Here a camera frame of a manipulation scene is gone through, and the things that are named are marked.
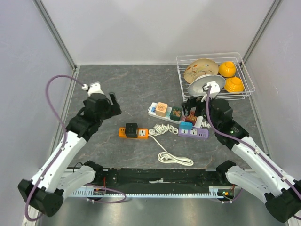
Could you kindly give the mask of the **purple power strip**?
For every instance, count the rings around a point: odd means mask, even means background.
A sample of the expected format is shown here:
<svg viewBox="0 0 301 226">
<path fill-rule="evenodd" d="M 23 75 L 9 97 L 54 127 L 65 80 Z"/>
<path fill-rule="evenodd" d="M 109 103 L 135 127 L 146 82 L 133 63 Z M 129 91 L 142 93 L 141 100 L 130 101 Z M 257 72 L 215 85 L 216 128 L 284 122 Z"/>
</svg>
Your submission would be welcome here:
<svg viewBox="0 0 301 226">
<path fill-rule="evenodd" d="M 206 140 L 209 138 L 209 131 L 201 128 L 179 129 L 178 136 L 197 140 Z"/>
</svg>

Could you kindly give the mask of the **dark green cube socket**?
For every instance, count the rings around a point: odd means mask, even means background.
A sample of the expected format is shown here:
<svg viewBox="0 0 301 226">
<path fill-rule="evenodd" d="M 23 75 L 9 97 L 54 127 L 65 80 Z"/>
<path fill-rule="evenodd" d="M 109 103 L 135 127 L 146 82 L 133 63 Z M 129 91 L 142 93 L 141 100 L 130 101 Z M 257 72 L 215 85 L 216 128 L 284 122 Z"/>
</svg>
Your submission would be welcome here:
<svg viewBox="0 0 301 226">
<path fill-rule="evenodd" d="M 182 117 L 182 108 L 173 106 L 170 113 L 170 119 L 173 121 L 180 121 L 181 117 Z"/>
</svg>

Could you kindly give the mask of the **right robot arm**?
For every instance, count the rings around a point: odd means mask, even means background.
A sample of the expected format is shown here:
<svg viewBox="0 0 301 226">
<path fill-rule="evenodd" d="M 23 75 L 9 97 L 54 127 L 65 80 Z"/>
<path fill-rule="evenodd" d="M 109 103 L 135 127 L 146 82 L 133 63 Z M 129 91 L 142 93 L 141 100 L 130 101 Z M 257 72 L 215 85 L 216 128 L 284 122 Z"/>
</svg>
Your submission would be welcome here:
<svg viewBox="0 0 301 226">
<path fill-rule="evenodd" d="M 231 161 L 217 167 L 216 182 L 235 184 L 261 200 L 268 212 L 279 222 L 300 219 L 301 182 L 287 174 L 259 148 L 249 133 L 233 119 L 227 100 L 202 101 L 190 97 L 181 104 L 188 115 L 195 108 L 195 116 L 202 116 L 214 130 L 218 141 L 243 159 L 256 173 L 252 175 Z"/>
</svg>

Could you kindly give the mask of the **white multicolour power strip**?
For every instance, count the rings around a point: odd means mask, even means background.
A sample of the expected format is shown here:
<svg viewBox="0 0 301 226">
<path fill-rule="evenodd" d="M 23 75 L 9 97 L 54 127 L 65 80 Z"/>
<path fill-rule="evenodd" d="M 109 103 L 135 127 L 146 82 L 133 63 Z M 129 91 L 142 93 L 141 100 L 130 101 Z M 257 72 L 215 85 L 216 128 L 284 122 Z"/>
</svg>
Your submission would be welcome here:
<svg viewBox="0 0 301 226">
<path fill-rule="evenodd" d="M 167 122 L 171 122 L 171 123 L 175 123 L 175 124 L 180 124 L 181 122 L 185 122 L 185 116 L 184 114 L 182 113 L 179 121 L 175 121 L 173 119 L 170 118 L 170 113 L 171 113 L 171 110 L 172 108 L 171 107 L 167 107 L 167 112 L 166 112 L 166 115 L 163 117 L 163 116 L 159 116 L 159 115 L 156 115 L 155 111 L 156 111 L 156 107 L 157 107 L 158 103 L 155 103 L 155 102 L 152 102 L 152 104 L 150 105 L 150 107 L 148 108 L 148 115 L 151 116 L 151 117 L 155 117 L 155 118 L 158 118 L 158 119 L 161 119 L 161 120 L 164 120 L 164 121 L 167 121 Z M 194 128 L 205 128 L 205 126 L 202 126 L 202 123 L 203 123 L 203 118 L 202 116 L 199 116 L 195 122 L 195 124 L 193 125 Z"/>
</svg>

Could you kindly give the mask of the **red-brown cube socket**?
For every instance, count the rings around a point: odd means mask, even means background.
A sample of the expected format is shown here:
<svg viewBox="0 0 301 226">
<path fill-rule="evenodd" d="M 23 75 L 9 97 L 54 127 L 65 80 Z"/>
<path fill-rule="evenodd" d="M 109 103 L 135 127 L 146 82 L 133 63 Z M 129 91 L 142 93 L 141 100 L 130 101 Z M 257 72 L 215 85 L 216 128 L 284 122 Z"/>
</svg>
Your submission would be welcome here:
<svg viewBox="0 0 301 226">
<path fill-rule="evenodd" d="M 197 117 L 194 115 L 194 112 L 190 112 L 190 114 L 185 117 L 185 122 L 189 122 L 193 126 L 196 124 L 196 121 L 197 121 Z"/>
</svg>

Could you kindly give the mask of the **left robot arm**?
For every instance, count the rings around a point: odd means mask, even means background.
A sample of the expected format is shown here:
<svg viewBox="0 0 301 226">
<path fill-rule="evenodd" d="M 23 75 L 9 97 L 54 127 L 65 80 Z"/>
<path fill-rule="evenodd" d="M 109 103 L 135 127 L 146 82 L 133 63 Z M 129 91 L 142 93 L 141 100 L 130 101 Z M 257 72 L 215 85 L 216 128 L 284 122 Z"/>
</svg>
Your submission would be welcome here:
<svg viewBox="0 0 301 226">
<path fill-rule="evenodd" d="M 30 180 L 19 182 L 17 188 L 27 207 L 51 217 L 71 193 L 83 185 L 99 185 L 103 181 L 103 167 L 93 161 L 85 162 L 65 178 L 62 175 L 102 122 L 121 114 L 115 94 L 109 95 L 94 93 L 84 100 L 84 107 L 69 121 L 62 140 L 49 159 Z"/>
</svg>

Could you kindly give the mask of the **beige cube socket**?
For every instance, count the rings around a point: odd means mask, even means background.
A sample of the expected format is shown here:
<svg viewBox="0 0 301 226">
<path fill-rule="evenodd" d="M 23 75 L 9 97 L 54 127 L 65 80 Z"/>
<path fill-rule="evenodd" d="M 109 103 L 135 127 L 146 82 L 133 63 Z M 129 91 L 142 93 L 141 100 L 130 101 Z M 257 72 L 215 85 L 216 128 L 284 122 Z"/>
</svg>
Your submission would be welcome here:
<svg viewBox="0 0 301 226">
<path fill-rule="evenodd" d="M 160 117 L 165 117 L 167 113 L 168 105 L 166 103 L 158 102 L 155 114 Z"/>
</svg>

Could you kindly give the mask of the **black cube socket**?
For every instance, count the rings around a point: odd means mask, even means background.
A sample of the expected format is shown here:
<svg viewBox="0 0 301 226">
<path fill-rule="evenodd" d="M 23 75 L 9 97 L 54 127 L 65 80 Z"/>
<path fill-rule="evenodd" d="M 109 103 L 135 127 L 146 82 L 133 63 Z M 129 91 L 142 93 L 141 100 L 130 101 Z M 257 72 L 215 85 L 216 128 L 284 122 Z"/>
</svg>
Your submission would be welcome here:
<svg viewBox="0 0 301 226">
<path fill-rule="evenodd" d="M 126 123 L 125 135 L 127 138 L 138 138 L 138 131 L 137 123 Z"/>
</svg>

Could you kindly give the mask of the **blue cube socket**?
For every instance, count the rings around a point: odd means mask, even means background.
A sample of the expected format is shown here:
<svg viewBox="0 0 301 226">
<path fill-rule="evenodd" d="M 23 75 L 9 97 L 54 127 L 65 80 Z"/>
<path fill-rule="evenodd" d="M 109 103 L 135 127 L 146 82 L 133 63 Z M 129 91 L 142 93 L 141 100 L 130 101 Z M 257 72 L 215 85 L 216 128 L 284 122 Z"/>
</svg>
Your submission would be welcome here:
<svg viewBox="0 0 301 226">
<path fill-rule="evenodd" d="M 191 130 L 193 127 L 193 124 L 191 122 L 181 122 L 179 124 L 179 131 L 182 130 Z"/>
</svg>

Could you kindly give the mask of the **orange power strip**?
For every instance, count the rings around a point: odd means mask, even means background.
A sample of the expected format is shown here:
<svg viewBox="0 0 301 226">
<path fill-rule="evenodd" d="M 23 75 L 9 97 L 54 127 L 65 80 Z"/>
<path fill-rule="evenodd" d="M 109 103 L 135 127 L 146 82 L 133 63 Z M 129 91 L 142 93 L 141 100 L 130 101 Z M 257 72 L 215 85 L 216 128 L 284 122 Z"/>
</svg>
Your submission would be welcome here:
<svg viewBox="0 0 301 226">
<path fill-rule="evenodd" d="M 119 128 L 118 131 L 118 136 L 120 138 L 127 138 L 127 139 L 133 139 L 132 137 L 127 137 L 125 134 L 126 128 L 125 127 L 121 127 Z M 138 129 L 138 137 L 134 138 L 134 139 L 148 139 L 148 135 L 149 135 L 149 130 L 148 129 Z"/>
</svg>

